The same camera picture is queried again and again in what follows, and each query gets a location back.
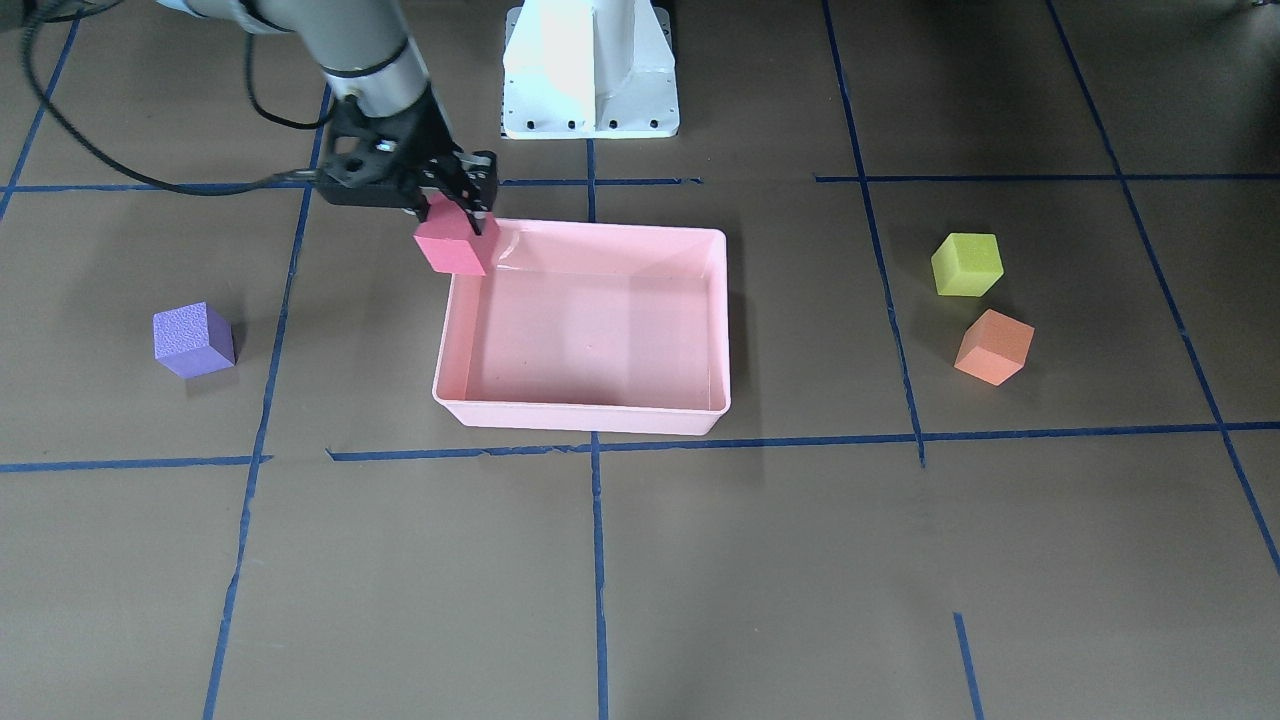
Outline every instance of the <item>purple cube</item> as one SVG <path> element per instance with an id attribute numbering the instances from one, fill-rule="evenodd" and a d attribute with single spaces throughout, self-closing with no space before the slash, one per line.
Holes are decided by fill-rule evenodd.
<path id="1" fill-rule="evenodd" d="M 236 365 L 232 327 L 205 302 L 156 313 L 151 333 L 156 360 L 178 377 L 195 378 Z"/>

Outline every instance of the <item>green block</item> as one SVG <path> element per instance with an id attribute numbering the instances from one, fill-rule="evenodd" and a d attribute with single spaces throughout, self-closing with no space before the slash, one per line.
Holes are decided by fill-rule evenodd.
<path id="1" fill-rule="evenodd" d="M 938 295 L 982 297 L 1004 274 L 993 234 L 954 232 L 933 254 Z"/>

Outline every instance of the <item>pink plastic box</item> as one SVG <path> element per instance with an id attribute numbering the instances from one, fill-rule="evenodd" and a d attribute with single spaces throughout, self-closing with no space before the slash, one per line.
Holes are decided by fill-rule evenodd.
<path id="1" fill-rule="evenodd" d="M 453 275 L 435 400 L 465 425 L 700 436 L 730 406 L 724 233 L 508 220 Z"/>

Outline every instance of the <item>toy block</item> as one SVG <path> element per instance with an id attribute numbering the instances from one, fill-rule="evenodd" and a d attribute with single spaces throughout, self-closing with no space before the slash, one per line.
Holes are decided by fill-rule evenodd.
<path id="1" fill-rule="evenodd" d="M 236 365 L 232 327 L 205 302 L 156 313 L 151 334 L 156 360 L 180 378 Z"/>
<path id="2" fill-rule="evenodd" d="M 430 200 L 426 222 L 417 225 L 413 240 L 436 273 L 484 275 L 498 246 L 498 219 L 492 214 L 484 234 L 476 237 L 467 214 L 443 193 Z"/>
<path id="3" fill-rule="evenodd" d="M 1025 323 L 987 310 L 964 333 L 956 369 L 998 386 L 1027 364 L 1034 333 Z"/>
<path id="4" fill-rule="evenodd" d="M 982 297 L 1004 274 L 993 234 L 954 232 L 933 254 L 938 295 Z"/>

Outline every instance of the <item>orange block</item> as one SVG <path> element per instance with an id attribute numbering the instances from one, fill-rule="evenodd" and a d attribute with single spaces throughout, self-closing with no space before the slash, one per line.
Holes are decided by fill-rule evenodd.
<path id="1" fill-rule="evenodd" d="M 987 310 L 964 333 L 956 369 L 998 386 L 1027 364 L 1034 333 L 1027 323 Z"/>

